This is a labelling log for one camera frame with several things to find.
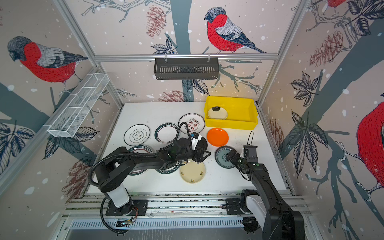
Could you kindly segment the orange plate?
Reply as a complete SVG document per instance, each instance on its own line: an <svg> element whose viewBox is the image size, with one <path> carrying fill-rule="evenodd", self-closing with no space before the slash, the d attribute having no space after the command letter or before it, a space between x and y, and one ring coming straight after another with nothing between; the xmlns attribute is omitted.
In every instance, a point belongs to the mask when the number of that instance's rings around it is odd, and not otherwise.
<svg viewBox="0 0 384 240"><path fill-rule="evenodd" d="M207 141L215 147L225 146L229 141L228 133L220 128L210 129L207 133Z"/></svg>

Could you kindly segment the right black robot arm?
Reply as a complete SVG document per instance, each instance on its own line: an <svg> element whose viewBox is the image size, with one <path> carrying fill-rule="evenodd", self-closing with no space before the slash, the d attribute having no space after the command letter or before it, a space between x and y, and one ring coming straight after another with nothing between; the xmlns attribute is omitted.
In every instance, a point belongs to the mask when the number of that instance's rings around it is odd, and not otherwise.
<svg viewBox="0 0 384 240"><path fill-rule="evenodd" d="M263 240L304 240L305 223L302 214L294 211L281 197L264 164L259 163L257 147L244 145L240 155L231 150L226 160L232 163L256 187L242 192L241 208L252 213L262 229Z"/></svg>

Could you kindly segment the blue green patterned plate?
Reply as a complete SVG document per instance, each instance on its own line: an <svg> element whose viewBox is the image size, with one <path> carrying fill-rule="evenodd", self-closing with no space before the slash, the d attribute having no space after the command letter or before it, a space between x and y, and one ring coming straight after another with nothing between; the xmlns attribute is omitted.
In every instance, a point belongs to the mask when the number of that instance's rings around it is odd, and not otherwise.
<svg viewBox="0 0 384 240"><path fill-rule="evenodd" d="M225 169L232 169L235 166L227 160L227 155L234 150L230 146L222 146L219 147L215 152L215 160L218 163L218 165Z"/></svg>

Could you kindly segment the cream plate flower dots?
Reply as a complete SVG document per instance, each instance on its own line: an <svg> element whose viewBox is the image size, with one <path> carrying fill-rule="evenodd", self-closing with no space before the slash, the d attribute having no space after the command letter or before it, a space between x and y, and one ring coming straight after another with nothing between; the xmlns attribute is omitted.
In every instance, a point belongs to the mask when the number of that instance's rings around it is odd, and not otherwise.
<svg viewBox="0 0 384 240"><path fill-rule="evenodd" d="M204 163L196 163L189 161L187 164L179 168L182 179L190 184L200 182L206 175L206 167Z"/></svg>

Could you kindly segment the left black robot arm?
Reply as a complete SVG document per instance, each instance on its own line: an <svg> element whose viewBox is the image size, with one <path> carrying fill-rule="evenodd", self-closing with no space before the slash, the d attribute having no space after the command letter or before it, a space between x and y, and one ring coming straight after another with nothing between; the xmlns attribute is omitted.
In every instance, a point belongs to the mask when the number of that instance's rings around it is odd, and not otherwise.
<svg viewBox="0 0 384 240"><path fill-rule="evenodd" d="M154 154L134 153L119 147L94 164L88 174L88 182L109 198L116 208L131 202L123 181L133 171L168 170L189 160L204 162L211 152L199 146L201 140L194 137L181 138L161 148Z"/></svg>

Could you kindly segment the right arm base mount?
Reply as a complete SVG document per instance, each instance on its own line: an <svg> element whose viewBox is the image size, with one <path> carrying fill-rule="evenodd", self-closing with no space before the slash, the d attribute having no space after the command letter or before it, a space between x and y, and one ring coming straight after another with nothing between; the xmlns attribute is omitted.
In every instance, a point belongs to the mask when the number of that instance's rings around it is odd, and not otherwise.
<svg viewBox="0 0 384 240"><path fill-rule="evenodd" d="M250 215L252 212L242 204L242 200L239 198L236 199L226 199L223 209L226 210L227 215Z"/></svg>

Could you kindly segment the cream plate black spot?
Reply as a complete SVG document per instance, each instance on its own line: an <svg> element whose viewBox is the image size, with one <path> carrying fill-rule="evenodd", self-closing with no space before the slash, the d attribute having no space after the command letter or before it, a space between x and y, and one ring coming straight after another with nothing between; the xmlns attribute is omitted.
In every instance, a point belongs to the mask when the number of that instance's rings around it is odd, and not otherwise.
<svg viewBox="0 0 384 240"><path fill-rule="evenodd" d="M208 117L210 119L226 120L228 112L222 107L212 107L208 110Z"/></svg>

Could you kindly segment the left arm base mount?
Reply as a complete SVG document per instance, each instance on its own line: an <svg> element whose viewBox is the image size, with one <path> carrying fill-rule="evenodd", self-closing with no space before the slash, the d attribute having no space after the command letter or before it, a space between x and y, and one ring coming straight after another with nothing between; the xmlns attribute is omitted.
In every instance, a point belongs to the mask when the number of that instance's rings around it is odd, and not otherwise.
<svg viewBox="0 0 384 240"><path fill-rule="evenodd" d="M148 200L130 200L124 206L117 208L113 201L109 201L106 216L120 217L120 216L145 216L148 208Z"/></svg>

